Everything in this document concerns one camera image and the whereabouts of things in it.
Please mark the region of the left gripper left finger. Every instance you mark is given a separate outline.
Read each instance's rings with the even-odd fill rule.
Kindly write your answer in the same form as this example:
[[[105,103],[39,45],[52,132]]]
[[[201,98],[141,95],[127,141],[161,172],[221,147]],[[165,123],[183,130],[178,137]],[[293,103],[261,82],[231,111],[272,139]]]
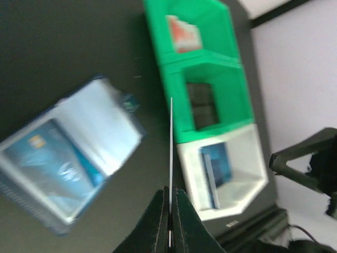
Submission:
[[[169,188],[158,190],[132,232],[114,253],[167,252],[169,245]]]

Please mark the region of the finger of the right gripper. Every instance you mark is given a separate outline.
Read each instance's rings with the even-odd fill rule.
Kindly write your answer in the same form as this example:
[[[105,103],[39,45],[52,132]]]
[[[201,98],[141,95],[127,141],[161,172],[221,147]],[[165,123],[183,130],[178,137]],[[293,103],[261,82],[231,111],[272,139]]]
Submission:
[[[311,155],[307,172],[291,168],[287,162]],[[336,194],[336,129],[324,128],[309,138],[273,153],[269,168],[316,192]]]

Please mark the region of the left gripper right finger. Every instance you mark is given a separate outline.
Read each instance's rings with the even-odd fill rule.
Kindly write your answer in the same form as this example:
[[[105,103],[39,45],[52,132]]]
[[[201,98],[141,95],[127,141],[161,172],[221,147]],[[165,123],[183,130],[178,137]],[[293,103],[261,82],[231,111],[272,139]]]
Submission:
[[[225,252],[222,246],[204,227],[186,192],[177,187],[172,193],[171,252]]]

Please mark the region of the white card bin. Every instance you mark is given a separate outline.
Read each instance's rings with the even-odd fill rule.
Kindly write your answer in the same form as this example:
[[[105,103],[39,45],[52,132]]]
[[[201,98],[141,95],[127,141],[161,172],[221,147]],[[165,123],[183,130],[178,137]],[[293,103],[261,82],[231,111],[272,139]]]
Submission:
[[[187,194],[202,221],[240,215],[268,184],[255,123],[177,145]]]

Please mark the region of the blue credit cards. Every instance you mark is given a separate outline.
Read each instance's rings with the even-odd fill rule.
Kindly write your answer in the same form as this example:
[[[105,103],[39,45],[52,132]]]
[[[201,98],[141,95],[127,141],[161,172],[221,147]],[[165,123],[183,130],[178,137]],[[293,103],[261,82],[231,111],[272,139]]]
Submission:
[[[232,179],[226,143],[203,146],[200,148],[200,155],[211,208],[221,209],[219,189]]]

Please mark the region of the green card bin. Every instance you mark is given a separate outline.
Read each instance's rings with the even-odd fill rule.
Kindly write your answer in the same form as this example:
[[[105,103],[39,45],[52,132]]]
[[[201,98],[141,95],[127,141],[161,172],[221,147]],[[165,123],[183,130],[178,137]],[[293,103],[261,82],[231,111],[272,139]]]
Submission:
[[[145,1],[145,15],[177,143],[223,134],[255,121],[229,8],[220,1]],[[195,25],[203,46],[178,53],[168,17]],[[187,83],[211,86],[217,124],[198,130]]]

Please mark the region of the blue card holder wallet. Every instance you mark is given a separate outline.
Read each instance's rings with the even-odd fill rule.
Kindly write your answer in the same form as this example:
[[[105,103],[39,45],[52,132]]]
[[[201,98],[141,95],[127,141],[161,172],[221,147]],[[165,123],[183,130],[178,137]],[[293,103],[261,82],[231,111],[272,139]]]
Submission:
[[[142,142],[130,93],[96,76],[1,142],[1,193],[64,235]]]

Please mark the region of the single blue vip card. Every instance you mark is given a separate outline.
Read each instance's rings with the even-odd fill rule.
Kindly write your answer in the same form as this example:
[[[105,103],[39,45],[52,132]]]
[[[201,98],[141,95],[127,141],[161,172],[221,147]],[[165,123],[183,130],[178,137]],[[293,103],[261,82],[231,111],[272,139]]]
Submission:
[[[101,173],[53,119],[2,153],[66,216],[79,209],[103,182]]]

